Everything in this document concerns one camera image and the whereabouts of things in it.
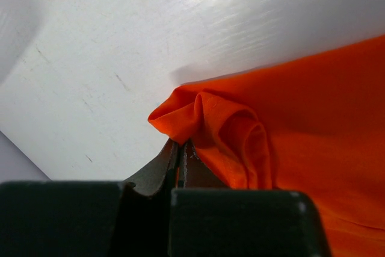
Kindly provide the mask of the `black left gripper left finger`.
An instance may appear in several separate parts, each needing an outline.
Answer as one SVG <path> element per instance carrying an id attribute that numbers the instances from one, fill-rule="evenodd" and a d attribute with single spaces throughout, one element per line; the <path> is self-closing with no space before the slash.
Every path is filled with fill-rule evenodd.
<path id="1" fill-rule="evenodd" d="M 123 181 L 1 184 L 2 256 L 167 256 L 179 146 Z"/>

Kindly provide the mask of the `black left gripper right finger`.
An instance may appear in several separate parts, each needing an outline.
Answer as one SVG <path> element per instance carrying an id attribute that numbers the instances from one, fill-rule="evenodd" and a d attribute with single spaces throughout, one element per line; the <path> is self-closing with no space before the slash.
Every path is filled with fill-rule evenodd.
<path id="1" fill-rule="evenodd" d="M 330 256 L 315 204 L 299 191 L 233 190 L 199 159 L 180 157 L 170 198 L 171 256 Z"/>

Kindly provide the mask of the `orange t-shirt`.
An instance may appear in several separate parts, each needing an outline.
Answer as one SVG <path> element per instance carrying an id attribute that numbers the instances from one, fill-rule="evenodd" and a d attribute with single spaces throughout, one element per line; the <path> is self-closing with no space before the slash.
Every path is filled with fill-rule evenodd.
<path id="1" fill-rule="evenodd" d="M 176 88 L 149 116 L 233 189 L 302 191 L 334 256 L 384 255 L 384 37 Z"/>

